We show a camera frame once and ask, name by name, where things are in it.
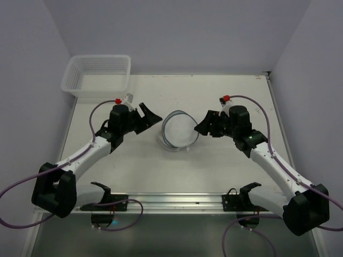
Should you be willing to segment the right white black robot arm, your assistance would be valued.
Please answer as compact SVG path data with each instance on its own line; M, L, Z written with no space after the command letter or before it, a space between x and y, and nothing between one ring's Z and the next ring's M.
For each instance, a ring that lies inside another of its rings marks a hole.
M257 182L243 186L236 200L243 208L261 207L278 215L297 236L329 220L327 188L303 178L271 149L267 137L253 129L246 107L235 105L228 112L210 110L195 131L214 138L232 138L236 148L258 164L281 189L281 193L276 193Z

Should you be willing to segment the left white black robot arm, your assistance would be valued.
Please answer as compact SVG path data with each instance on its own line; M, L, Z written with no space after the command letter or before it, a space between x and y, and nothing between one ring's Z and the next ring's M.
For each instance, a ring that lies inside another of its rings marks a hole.
M105 206L110 202L111 189L92 182L77 186L77 181L94 164L111 154L130 132L140 134L162 121L144 103L143 115L128 103L115 104L98 131L92 130L91 141L70 157L56 164L45 163L39 170L31 202L60 218L67 217L76 207Z

